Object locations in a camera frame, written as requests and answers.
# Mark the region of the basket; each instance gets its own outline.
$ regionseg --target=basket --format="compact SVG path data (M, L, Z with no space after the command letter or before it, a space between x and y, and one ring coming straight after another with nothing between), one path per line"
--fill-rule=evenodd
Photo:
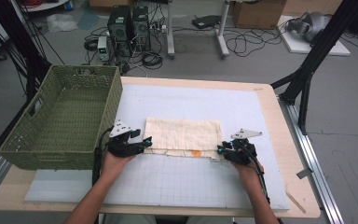
M21 169L91 170L100 135L115 121L118 68L51 66L0 148Z

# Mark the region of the wooden table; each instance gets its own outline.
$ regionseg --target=wooden table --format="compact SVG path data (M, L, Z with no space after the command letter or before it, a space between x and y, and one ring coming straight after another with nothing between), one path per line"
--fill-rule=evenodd
M275 92L268 84L218 81L123 77L123 84L207 88L235 91L254 91L258 96L268 127L271 144L281 170L290 210L276 212L277 217L318 217L321 212L307 177L296 174L304 169L289 128L283 117ZM75 203L29 203L24 197L34 179L35 171L21 170L14 165L0 185L0 210L70 212ZM141 205L103 205L101 213L154 214L177 216L252 217L251 210L226 208L186 208Z

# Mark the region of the orange stain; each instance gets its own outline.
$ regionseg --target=orange stain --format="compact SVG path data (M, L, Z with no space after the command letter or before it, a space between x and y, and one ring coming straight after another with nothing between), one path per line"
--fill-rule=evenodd
M191 154L193 155L193 157L200 157L202 152L199 150L191 150Z

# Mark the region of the forearm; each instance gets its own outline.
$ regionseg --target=forearm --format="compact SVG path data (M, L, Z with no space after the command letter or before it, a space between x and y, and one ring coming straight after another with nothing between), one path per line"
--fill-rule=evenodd
M246 188L246 191L248 192L249 199L254 210L255 223L278 223L278 220L272 212L261 186L258 185L257 187L248 187Z
M112 184L111 181L99 179L64 223L94 223Z

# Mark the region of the white towel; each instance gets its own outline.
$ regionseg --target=white towel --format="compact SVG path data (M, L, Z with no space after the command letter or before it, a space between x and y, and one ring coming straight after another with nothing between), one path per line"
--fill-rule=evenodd
M153 146L145 153L219 158L216 150L222 131L218 120L147 118L145 138L149 136Z

